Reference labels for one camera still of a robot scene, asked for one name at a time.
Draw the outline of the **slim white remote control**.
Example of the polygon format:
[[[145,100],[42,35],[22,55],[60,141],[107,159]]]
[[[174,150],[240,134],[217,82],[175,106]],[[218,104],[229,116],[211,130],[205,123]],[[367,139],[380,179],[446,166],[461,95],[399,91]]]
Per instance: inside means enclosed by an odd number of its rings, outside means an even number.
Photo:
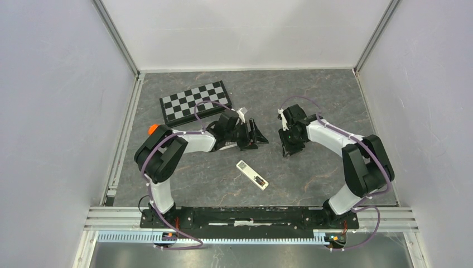
[[[244,162],[243,160],[240,160],[237,164],[236,164],[236,168],[242,173],[244,174],[253,184],[255,184],[260,190],[265,190],[267,187],[268,187],[268,182],[263,178],[261,177],[252,167],[250,167],[246,162]],[[254,181],[254,178],[258,176],[260,177],[261,179],[263,179],[266,184],[264,186],[260,186],[259,184],[257,184],[255,181]]]

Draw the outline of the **silver black AAA battery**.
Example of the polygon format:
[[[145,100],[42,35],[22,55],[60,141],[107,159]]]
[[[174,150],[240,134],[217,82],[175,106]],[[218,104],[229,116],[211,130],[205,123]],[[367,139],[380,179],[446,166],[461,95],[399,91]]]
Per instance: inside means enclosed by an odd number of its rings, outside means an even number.
[[[264,186],[264,185],[266,184],[266,182],[265,182],[263,179],[261,179],[260,177],[258,177],[258,176],[256,176],[256,177],[254,178],[254,181],[255,181],[257,184],[259,184],[260,186]]]

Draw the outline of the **white remote with buttons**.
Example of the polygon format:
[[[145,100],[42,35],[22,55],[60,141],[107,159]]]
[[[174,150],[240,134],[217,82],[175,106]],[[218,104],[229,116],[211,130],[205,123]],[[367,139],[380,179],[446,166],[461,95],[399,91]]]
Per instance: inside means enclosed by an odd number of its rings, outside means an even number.
[[[218,151],[230,149],[237,146],[238,146],[237,142],[226,142],[224,145],[222,145],[222,147],[218,149]]]

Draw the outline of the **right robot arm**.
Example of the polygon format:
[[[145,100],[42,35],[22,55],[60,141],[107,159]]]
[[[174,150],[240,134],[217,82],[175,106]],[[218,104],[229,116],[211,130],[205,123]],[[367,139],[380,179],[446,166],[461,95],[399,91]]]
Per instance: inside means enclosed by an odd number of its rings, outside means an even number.
[[[322,206],[322,221],[336,228],[360,202],[378,190],[386,192],[394,180],[394,171],[381,139],[344,131],[313,114],[308,116],[298,105],[278,110],[282,128],[283,156],[301,152],[309,142],[318,143],[342,159],[345,184]]]

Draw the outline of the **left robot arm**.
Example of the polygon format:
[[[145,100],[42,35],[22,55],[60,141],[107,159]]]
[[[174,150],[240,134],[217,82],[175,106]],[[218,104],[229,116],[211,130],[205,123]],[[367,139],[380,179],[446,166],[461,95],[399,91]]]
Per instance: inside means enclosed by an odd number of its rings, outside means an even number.
[[[255,150],[260,144],[268,143],[254,119],[246,119],[242,110],[226,110],[218,120],[199,131],[156,126],[134,155],[134,162],[147,183],[155,222],[166,228],[175,221],[170,177],[184,154],[216,152],[233,146],[241,151]]]

